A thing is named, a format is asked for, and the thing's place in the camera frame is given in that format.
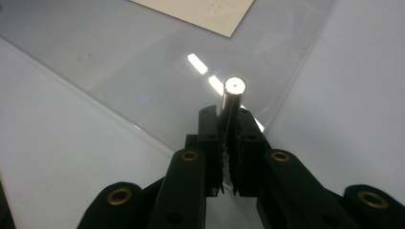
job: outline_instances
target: brass insert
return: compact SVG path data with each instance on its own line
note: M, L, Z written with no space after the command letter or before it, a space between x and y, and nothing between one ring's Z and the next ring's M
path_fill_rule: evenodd
M199 155L193 151L186 151L181 154L181 159L188 161L196 160L198 157Z
M271 157L273 157L273 159L275 160L282 162L289 161L289 155L284 152L274 152L271 154Z
M107 201L111 205L117 206L126 201L128 201L132 196L132 191L128 187L120 187L111 192L108 197Z
M387 200L369 191L360 191L357 193L357 197L373 208L384 209L389 205Z

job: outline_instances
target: white table surface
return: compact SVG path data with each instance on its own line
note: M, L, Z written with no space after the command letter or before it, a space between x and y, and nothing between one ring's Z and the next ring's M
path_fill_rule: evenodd
M404 15L400 0L337 1L268 124L270 143L338 194L367 183L405 202ZM0 70L0 172L18 228L75 228L103 187L164 174L173 149L4 40ZM226 198L209 200L207 228L261 227L252 199Z

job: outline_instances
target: paper sheet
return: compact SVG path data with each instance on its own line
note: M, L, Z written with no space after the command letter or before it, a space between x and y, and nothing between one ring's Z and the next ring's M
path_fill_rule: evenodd
M153 10L230 37L253 0L131 0Z

